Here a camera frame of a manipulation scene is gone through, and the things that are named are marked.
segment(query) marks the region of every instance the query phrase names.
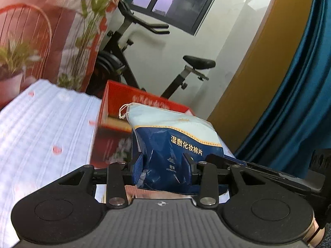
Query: white bedsheet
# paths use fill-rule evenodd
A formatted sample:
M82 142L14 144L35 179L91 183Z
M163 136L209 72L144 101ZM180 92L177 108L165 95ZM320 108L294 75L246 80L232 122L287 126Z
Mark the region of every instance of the white bedsheet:
M38 80L0 112L0 247L18 241L17 201L89 163L100 103Z

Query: white string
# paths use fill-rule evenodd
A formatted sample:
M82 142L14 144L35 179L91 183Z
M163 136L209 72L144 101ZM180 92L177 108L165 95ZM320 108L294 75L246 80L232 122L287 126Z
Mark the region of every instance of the white string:
M124 119L124 118L125 118L125 114L122 115L121 112L122 112L126 107L128 107L129 105L130 105L130 103L126 103L126 104L123 104L123 105L121 106L120 111L119 111L119 117L120 117L120 119Z

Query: ribbed surface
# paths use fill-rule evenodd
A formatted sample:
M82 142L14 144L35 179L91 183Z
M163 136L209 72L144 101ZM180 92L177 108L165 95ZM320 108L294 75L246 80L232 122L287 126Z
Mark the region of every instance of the ribbed surface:
M38 248L21 242L16 248ZM190 199L135 199L123 210L107 213L98 228L80 240L49 248L262 248L231 233L216 212L196 208ZM278 248L304 248L297 242Z

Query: red gift box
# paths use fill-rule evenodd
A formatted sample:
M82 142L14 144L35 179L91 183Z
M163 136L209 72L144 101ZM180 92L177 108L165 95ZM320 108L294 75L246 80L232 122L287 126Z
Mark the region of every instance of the red gift box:
M109 80L102 97L90 161L96 168L106 168L117 161L130 161L131 128L126 121L115 118L119 117L122 105L132 102L192 115L191 109L184 105Z

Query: blue plastic bag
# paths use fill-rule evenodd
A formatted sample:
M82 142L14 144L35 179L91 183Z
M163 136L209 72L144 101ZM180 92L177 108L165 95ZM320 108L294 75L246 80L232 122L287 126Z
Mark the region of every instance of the blue plastic bag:
M209 154L224 156L214 128L198 117L131 103L126 118L133 129L133 156L135 152L143 154L143 188L198 193L199 186L192 186L186 174L183 153L195 162Z

